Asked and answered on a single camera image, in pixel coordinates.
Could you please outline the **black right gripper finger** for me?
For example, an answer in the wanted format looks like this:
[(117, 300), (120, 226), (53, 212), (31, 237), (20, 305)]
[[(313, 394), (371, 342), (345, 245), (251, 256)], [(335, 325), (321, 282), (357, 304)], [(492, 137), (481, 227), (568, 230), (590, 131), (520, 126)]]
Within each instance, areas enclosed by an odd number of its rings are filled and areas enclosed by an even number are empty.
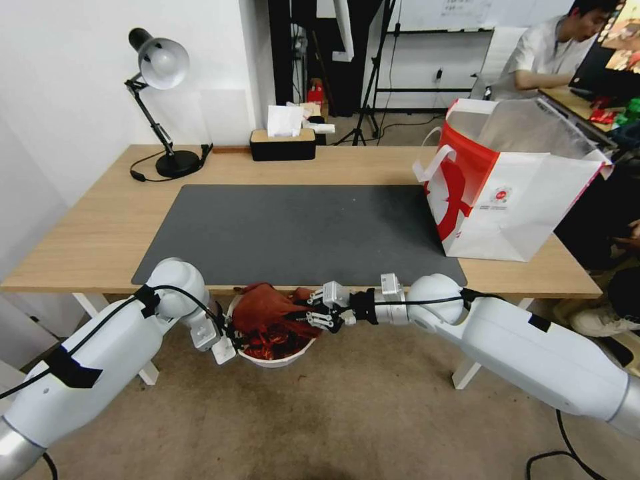
[(298, 287), (291, 294), (291, 301), (294, 305), (302, 307), (325, 307), (323, 290), (311, 290), (305, 287)]
[(322, 329), (330, 333), (338, 333), (345, 324), (345, 321), (339, 315), (338, 311), (332, 309), (322, 312), (296, 312), (295, 319), (300, 322), (304, 321), (312, 327)]

